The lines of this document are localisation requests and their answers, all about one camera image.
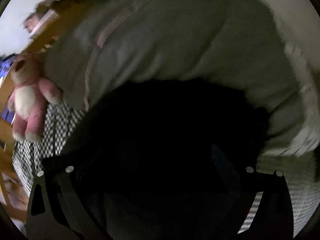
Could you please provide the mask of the large black jacket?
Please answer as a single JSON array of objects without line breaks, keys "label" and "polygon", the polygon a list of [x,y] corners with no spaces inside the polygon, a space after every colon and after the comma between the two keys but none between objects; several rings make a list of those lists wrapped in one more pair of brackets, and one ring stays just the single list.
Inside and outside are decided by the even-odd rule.
[{"label": "large black jacket", "polygon": [[88,239],[213,239],[269,126],[242,89],[201,77],[127,81],[42,165]]}]

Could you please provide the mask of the black white checkered bedsheet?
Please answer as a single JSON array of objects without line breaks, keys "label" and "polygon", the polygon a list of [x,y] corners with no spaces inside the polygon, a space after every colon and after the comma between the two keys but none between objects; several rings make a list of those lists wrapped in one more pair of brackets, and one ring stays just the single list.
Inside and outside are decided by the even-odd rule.
[{"label": "black white checkered bedsheet", "polygon": [[[30,195],[34,178],[42,168],[41,159],[60,154],[83,117],[83,111],[74,110],[66,103],[49,105],[42,140],[39,143],[15,142],[13,166],[26,195]],[[281,170],[284,173],[293,207],[293,234],[298,235],[319,205],[315,156],[312,152],[299,158],[261,156],[257,168],[259,172],[272,173],[274,170]]]}]

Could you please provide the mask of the pink plush teddy bear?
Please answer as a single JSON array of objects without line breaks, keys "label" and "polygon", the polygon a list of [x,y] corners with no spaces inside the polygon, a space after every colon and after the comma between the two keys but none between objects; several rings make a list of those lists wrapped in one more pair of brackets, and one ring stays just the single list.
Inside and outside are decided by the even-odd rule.
[{"label": "pink plush teddy bear", "polygon": [[12,136],[16,141],[40,142],[47,104],[60,104],[61,90],[42,76],[39,59],[29,51],[16,57],[11,68],[11,79],[15,87],[7,107],[15,113]]}]

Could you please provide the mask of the grey striped duvet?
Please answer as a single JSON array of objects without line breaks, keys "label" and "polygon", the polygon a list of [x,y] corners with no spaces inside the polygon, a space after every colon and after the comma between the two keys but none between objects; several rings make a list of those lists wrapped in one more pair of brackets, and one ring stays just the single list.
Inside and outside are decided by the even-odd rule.
[{"label": "grey striped duvet", "polygon": [[88,0],[54,43],[49,74],[74,108],[127,80],[207,76],[271,111],[266,155],[319,145],[319,93],[298,33],[261,0]]}]

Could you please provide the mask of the wooden bunk bed frame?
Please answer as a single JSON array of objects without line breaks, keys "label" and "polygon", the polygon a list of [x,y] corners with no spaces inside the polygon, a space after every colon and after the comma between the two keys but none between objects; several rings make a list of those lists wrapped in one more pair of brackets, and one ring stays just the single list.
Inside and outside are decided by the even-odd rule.
[{"label": "wooden bunk bed frame", "polygon": [[59,36],[75,23],[70,10],[62,13],[12,62],[1,86],[1,110],[8,107],[14,121],[1,120],[1,204],[13,220],[25,222],[32,184],[41,159],[59,155],[84,116],[62,98],[49,74],[49,54]]}]

